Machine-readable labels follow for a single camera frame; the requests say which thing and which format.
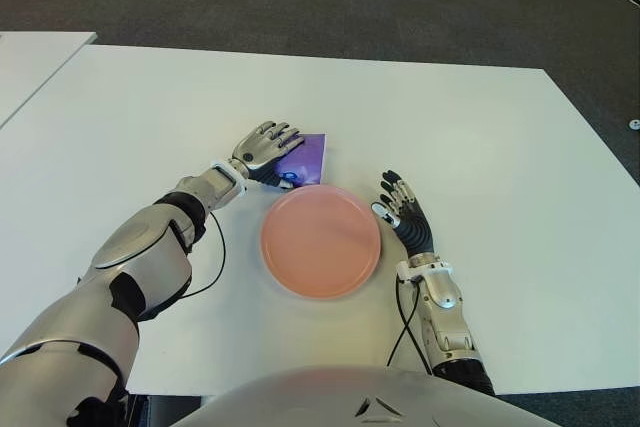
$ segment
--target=pink plate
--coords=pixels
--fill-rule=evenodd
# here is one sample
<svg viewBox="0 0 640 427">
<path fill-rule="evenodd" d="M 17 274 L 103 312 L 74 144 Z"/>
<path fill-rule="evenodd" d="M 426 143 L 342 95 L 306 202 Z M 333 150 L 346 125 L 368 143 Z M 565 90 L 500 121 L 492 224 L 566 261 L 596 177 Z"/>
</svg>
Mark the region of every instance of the pink plate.
<svg viewBox="0 0 640 427">
<path fill-rule="evenodd" d="M 262 225 L 262 255 L 287 289 L 315 299 L 353 292 L 380 256 L 378 224 L 367 205 L 331 185 L 295 189 Z"/>
</svg>

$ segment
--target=electrical cord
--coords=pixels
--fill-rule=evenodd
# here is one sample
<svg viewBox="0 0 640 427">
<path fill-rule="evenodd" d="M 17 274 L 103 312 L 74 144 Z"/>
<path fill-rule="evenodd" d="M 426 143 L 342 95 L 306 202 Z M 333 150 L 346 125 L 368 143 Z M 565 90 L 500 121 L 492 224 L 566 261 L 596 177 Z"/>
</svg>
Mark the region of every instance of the electrical cord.
<svg viewBox="0 0 640 427">
<path fill-rule="evenodd" d="M 400 306 L 400 299 L 399 299 L 399 295 L 398 295 L 398 284 L 396 283 L 396 302 L 398 304 L 398 311 L 400 311 L 402 309 L 402 307 Z M 418 308 L 418 296 L 416 295 L 416 300 L 413 303 L 413 308 L 411 309 L 411 314 L 409 314 L 409 318 L 407 319 L 407 323 L 404 324 L 404 327 L 402 328 L 402 332 L 400 332 L 400 335 L 398 336 L 398 339 L 396 340 L 396 343 L 393 346 L 393 349 L 391 349 L 391 353 L 389 354 L 389 359 L 387 360 L 387 367 L 389 367 L 391 365 L 391 361 L 393 360 L 393 356 L 396 355 L 396 350 L 398 350 L 398 346 L 400 345 L 400 341 L 402 340 L 402 337 L 404 337 L 404 334 L 407 332 L 407 329 L 409 328 L 409 324 L 411 323 L 411 320 L 413 319 L 413 315 L 416 313 L 416 309 Z"/>
<path fill-rule="evenodd" d="M 222 271 L 224 270 L 224 264 L 227 261 L 227 245 L 224 241 L 224 234 L 222 233 L 222 227 L 220 227 L 220 222 L 218 222 L 218 219 L 216 218 L 216 216 L 213 215 L 213 212 L 209 212 L 209 213 L 211 214 L 211 217 L 213 217 L 213 220 L 215 220 L 216 225 L 218 226 L 218 232 L 220 232 L 220 240 L 222 241 L 222 264 L 220 265 L 220 271 L 218 272 L 218 275 L 216 275 L 216 278 L 213 279 L 208 285 L 205 285 L 204 287 L 196 290 L 195 292 L 190 292 L 186 295 L 183 295 L 182 297 L 180 297 L 180 300 L 200 294 L 201 292 L 204 292 L 205 290 L 213 287 L 213 285 L 218 281 L 218 279 L 220 279 L 220 276 L 222 275 Z"/>
<path fill-rule="evenodd" d="M 400 335 L 398 336 L 398 340 L 396 340 L 396 343 L 393 346 L 391 355 L 389 355 L 389 359 L 387 360 L 387 367 L 391 365 L 393 356 L 395 355 L 396 350 L 398 349 L 398 345 L 400 345 L 400 341 L 402 340 L 402 337 L 406 332 L 409 334 L 409 337 L 411 338 L 411 342 L 413 343 L 413 346 L 415 347 L 416 352 L 420 356 L 420 361 L 424 366 L 424 370 L 426 370 L 427 374 L 433 375 L 431 372 L 431 368 L 429 367 L 429 362 L 427 361 L 426 357 L 422 353 L 422 349 L 420 348 L 420 345 L 418 344 L 418 341 L 416 340 L 416 337 L 413 334 L 411 327 L 409 326 L 409 323 L 411 322 L 413 315 L 416 313 L 416 308 L 418 307 L 418 301 L 420 300 L 420 287 L 418 286 L 418 284 L 415 284 L 415 283 L 413 284 L 413 287 L 416 292 L 416 299 L 413 303 L 413 309 L 411 310 L 411 314 L 409 314 L 409 319 L 407 319 L 404 315 L 404 311 L 402 310 L 402 304 L 400 303 L 400 278 L 396 276 L 396 305 L 398 306 L 398 313 L 400 314 L 400 318 L 402 319 L 404 328 L 402 329 L 402 332 L 400 332 Z"/>
</svg>

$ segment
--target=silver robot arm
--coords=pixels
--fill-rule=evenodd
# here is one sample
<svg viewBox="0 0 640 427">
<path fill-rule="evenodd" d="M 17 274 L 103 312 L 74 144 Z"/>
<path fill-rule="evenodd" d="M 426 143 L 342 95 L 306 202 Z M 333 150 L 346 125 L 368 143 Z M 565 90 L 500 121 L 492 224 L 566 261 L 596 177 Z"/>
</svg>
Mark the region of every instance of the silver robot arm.
<svg viewBox="0 0 640 427">
<path fill-rule="evenodd" d="M 433 236 L 409 185 L 393 171 L 382 174 L 381 195 L 372 210 L 393 227 L 409 261 L 398 264 L 398 278 L 419 287 L 422 340 L 433 374 L 494 395 L 482 359 L 462 315 L 462 294 L 451 266 L 434 253 Z"/>
<path fill-rule="evenodd" d="M 118 425 L 138 349 L 138 322 L 176 302 L 191 282 L 187 254 L 209 212 L 252 178 L 279 185 L 276 161 L 302 142 L 265 122 L 236 147 L 127 220 L 95 254 L 76 287 L 44 312 L 0 359 L 2 425 Z M 291 187 L 282 183 L 281 187 Z"/>
</svg>

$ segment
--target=purple card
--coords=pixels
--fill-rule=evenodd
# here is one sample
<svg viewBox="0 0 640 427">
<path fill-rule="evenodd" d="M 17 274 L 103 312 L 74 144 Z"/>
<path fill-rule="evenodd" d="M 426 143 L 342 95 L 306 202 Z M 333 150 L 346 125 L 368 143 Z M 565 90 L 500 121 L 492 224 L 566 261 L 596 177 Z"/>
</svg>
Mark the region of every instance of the purple card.
<svg viewBox="0 0 640 427">
<path fill-rule="evenodd" d="M 325 134 L 303 134 L 304 143 L 276 164 L 276 173 L 296 187 L 319 184 L 324 167 Z"/>
</svg>

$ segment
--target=tabletop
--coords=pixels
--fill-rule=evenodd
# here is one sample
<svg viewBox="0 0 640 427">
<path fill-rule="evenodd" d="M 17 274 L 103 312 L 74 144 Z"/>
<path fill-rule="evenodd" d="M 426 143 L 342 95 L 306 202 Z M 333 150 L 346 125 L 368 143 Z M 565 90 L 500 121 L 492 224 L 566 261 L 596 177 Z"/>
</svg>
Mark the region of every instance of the tabletop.
<svg viewBox="0 0 640 427">
<path fill-rule="evenodd" d="M 0 128 L 93 32 L 0 32 Z"/>
<path fill-rule="evenodd" d="M 124 220 L 266 119 L 326 133 L 324 182 L 365 202 L 383 170 L 411 183 L 498 393 L 640 383 L 640 189 L 544 71 L 172 49 L 83 47 L 0 132 L 0 348 Z M 259 249 L 281 195 L 252 183 L 219 211 L 220 282 L 141 324 L 129 390 L 216 395 L 287 368 L 384 364 L 403 249 L 381 224 L 360 289 L 297 297 Z M 220 259 L 211 224 L 192 289 Z M 419 370 L 405 342 L 394 365 Z"/>
</svg>

